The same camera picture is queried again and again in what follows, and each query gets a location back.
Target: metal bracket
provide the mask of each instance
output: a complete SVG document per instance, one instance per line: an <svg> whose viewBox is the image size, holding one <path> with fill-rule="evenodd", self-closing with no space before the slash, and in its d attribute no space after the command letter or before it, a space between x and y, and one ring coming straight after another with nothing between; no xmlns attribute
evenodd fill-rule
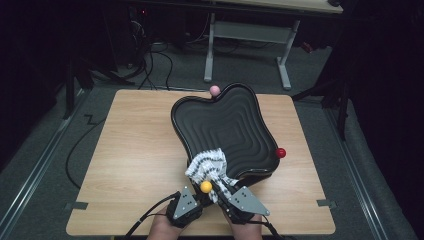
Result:
<svg viewBox="0 0 424 240"><path fill-rule="evenodd" d="M79 210L86 210L88 207L88 203L86 202L74 202L74 203L67 203L64 210L72 210L72 209L79 209Z"/></svg>
<svg viewBox="0 0 424 240"><path fill-rule="evenodd" d="M181 196L178 200L177 208L175 209L173 218L178 219L179 217L193 210L196 206L196 200L193 198L193 195L188 190L188 187L185 186L181 191Z"/></svg>
<svg viewBox="0 0 424 240"><path fill-rule="evenodd" d="M228 199L232 205L243 212L257 213L269 216L270 212L255 195L246 187L240 188Z"/></svg>
<svg viewBox="0 0 424 240"><path fill-rule="evenodd" d="M335 201L330 201L330 200L327 200L327 199L317 200L317 203L318 203L318 207L328 206L328 208L330 208L330 209L337 207L337 203Z"/></svg>

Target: metal frame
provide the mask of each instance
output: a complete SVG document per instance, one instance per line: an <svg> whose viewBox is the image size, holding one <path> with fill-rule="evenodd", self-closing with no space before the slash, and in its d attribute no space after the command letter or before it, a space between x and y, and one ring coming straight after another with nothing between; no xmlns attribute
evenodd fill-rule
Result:
<svg viewBox="0 0 424 240"><path fill-rule="evenodd" d="M290 79L287 74L286 61L289 56L290 49L296 37L300 20L295 20L292 28L273 27L254 24L242 24L225 21L215 21L215 13L211 14L209 28L209 46L206 56L205 82L212 81L213 75L213 44L215 37L232 38L241 40L252 40L262 42L272 42L285 44L285 48L281 57L277 57L277 66L280 72L281 82L284 90L291 90Z"/></svg>

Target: black cable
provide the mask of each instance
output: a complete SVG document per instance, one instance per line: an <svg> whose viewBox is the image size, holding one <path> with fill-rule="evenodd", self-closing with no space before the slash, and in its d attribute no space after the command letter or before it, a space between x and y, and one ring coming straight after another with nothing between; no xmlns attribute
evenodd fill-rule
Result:
<svg viewBox="0 0 424 240"><path fill-rule="evenodd" d="M103 75L107 76L108 78L110 78L111 80L123 84L123 85L133 85L133 82L129 82L126 79L122 79L120 76L104 69L103 67L95 64L94 62L91 62L88 59L82 58L80 57L79 60L81 60L83 63L85 63L90 69L94 69L100 73L102 73Z"/></svg>
<svg viewBox="0 0 424 240"><path fill-rule="evenodd" d="M151 216L166 216L166 214L152 213L152 214L147 215L147 217L151 217Z"/></svg>
<svg viewBox="0 0 424 240"><path fill-rule="evenodd" d="M255 48L255 49L263 49L263 48L273 47L273 46L277 45L276 43L272 43L272 42L263 43L260 46L255 46L255 45L252 45L252 44L246 44L246 43L243 43L243 42L240 42L239 44L242 47Z"/></svg>
<svg viewBox="0 0 424 240"><path fill-rule="evenodd" d="M138 228L138 226L140 226L140 224L149 216L152 216L154 214L150 214L151 211L153 211L155 208L157 208L159 205L161 205L162 203L172 199L172 198L176 198L178 195L180 194L180 192L176 192L174 194L169 195L168 197L160 200L159 202L157 202L155 205L153 205L153 207L151 207L146 213L143 214L143 216L141 216L141 218L131 227L131 229L128 231L127 234L125 234L125 237L123 240L129 240L131 235L134 233L134 231Z"/></svg>
<svg viewBox="0 0 424 240"><path fill-rule="evenodd" d="M138 68L134 72L129 73L128 75L122 76L122 77L117 76L117 75L116 76L119 77L122 80L129 80L129 79L131 79L133 77L136 77L136 76L140 75L144 71L145 68L146 68L146 62L143 59L142 62L141 62L141 64L138 66ZM101 80L101 81L111 81L111 80L113 80L112 78L101 77L101 76L95 74L94 72L91 72L91 76L93 78L98 79L98 80Z"/></svg>
<svg viewBox="0 0 424 240"><path fill-rule="evenodd" d="M214 47L213 49L216 52L219 52L219 53L222 53L222 54L230 54L230 53L233 53L234 51L236 51L239 48L239 46L240 46L240 41L236 41L234 48L231 49L230 51L221 51L221 50L218 50L216 47Z"/></svg>
<svg viewBox="0 0 424 240"><path fill-rule="evenodd" d="M72 147L71 151L68 154L68 157L66 158L66 165L65 165L65 170L66 170L66 176L68 176L69 181L71 181L72 185L74 185L76 188L81 189L81 186L78 185L74 179L71 177L71 174L69 173L69 160L71 159L71 155L74 152L75 148L78 146L78 144L85 138L85 136L87 136L94 128L96 128L97 126L99 126L102 122L104 122L106 120L106 118L104 118L103 120L101 120L100 122L94 124L87 132L84 133L84 135L82 135L78 141L74 144L74 146Z"/></svg>
<svg viewBox="0 0 424 240"><path fill-rule="evenodd" d="M147 68L144 69L146 71L146 77L143 79L143 81L141 81L141 84L138 87L138 90L140 90L143 87L144 83L149 79L149 76L153 71L153 55L152 55L151 49L149 50L149 55L150 55L150 62L151 62L152 65L150 67L149 72L147 72Z"/></svg>
<svg viewBox="0 0 424 240"><path fill-rule="evenodd" d="M274 228L274 226L272 226L272 224L268 221L268 218L266 218L264 215L262 215L266 222L262 222L262 221L247 221L246 223L250 223L250 224L262 224L265 227L267 227L269 229L269 231L272 233L272 235L274 236L275 239L280 239L280 240L286 240L286 239L293 239L296 240L296 238L291 237L291 236L281 236L280 234L278 234L277 230Z"/></svg>
<svg viewBox="0 0 424 240"><path fill-rule="evenodd" d="M169 76L171 76L172 69L173 69L173 67L174 67L174 63L172 62L172 59L171 59L168 55L163 54L163 53L161 53L161 52L155 52L155 53L156 53L156 54L160 54L160 55L162 55L162 56L164 56L164 57L168 58L169 62L171 63L171 67L170 67L170 69L169 69L168 76L166 76L166 80L165 80L166 90L170 91L170 89L169 89L169 83L168 83L168 82L169 82Z"/></svg>
<svg viewBox="0 0 424 240"><path fill-rule="evenodd" d="M185 43L185 45L188 45L188 44L191 44L191 43L196 43L196 42L199 42L199 41L203 41L203 40L205 40L205 39L209 39L209 37L204 37L203 35L205 34L206 29L207 29L207 28L208 28L208 26L209 26L210 16L211 16L211 14L210 14L210 13L208 13L208 15L207 15L207 17L206 17L205 25L204 25L203 30L202 30L202 32L200 33L200 35L199 35L196 39L194 39L194 40L192 40L192 41L189 41L189 42L186 42L186 43Z"/></svg>
<svg viewBox="0 0 424 240"><path fill-rule="evenodd" d="M190 48L190 49L194 49L194 50L204 50L204 49L207 49L209 47L208 44L202 44L202 42L205 41L205 40L208 40L208 38L202 39L201 41L199 40L195 43L190 43L190 44L186 43L185 46ZM203 47L193 47L191 45L203 45Z"/></svg>

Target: yellow ball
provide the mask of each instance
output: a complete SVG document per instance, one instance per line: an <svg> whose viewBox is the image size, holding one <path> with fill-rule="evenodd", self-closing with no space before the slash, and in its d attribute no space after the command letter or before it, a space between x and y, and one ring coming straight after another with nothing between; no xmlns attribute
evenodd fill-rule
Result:
<svg viewBox="0 0 424 240"><path fill-rule="evenodd" d="M200 190L203 193L209 193L212 190L212 184L211 184L211 182L209 182L209 181L203 181L200 184Z"/></svg>

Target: pink ball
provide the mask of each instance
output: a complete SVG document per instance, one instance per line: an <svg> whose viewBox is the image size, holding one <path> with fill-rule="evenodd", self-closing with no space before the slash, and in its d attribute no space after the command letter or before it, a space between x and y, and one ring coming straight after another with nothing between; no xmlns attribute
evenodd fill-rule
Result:
<svg viewBox="0 0 424 240"><path fill-rule="evenodd" d="M221 93L221 89L219 89L218 86L214 85L209 89L209 92L211 93L212 97L216 97Z"/></svg>

